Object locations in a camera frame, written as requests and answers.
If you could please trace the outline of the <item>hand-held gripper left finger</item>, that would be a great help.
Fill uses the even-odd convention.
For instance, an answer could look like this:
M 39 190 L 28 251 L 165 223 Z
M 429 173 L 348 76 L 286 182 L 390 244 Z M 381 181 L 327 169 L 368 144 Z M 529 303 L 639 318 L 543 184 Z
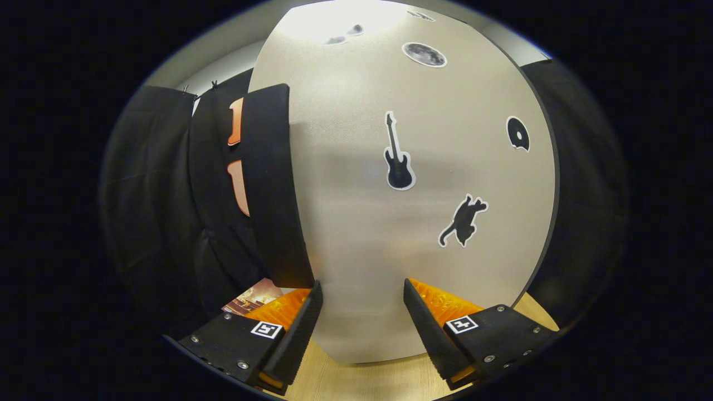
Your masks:
M 316 280 L 247 315 L 223 313 L 178 341 L 178 350 L 240 388 L 285 395 L 323 306 Z

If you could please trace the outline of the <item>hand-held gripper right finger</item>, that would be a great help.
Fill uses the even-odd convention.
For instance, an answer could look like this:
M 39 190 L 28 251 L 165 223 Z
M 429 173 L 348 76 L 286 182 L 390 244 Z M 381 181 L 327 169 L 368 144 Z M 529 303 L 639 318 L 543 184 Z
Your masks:
M 494 382 L 555 339 L 555 330 L 511 307 L 479 307 L 410 277 L 403 282 L 403 303 L 451 390 Z

